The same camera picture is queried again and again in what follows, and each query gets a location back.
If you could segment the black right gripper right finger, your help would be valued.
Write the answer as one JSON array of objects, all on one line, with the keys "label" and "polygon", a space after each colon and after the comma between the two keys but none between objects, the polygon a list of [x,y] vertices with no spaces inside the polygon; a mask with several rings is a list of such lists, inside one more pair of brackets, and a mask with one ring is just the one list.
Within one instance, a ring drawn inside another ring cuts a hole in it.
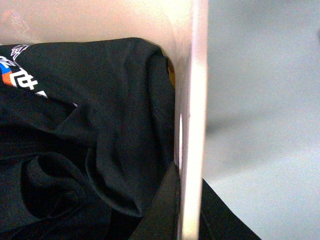
[{"label": "black right gripper right finger", "polygon": [[260,240],[214,192],[202,181],[201,210],[199,219],[200,240]]}]

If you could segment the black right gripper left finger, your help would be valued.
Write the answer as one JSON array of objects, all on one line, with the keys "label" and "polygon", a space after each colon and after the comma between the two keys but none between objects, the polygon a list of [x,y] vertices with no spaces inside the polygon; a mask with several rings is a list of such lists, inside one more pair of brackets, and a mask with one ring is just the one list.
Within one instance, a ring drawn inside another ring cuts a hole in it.
[{"label": "black right gripper left finger", "polygon": [[177,165],[172,162],[131,240],[176,240],[180,213],[181,180]]}]

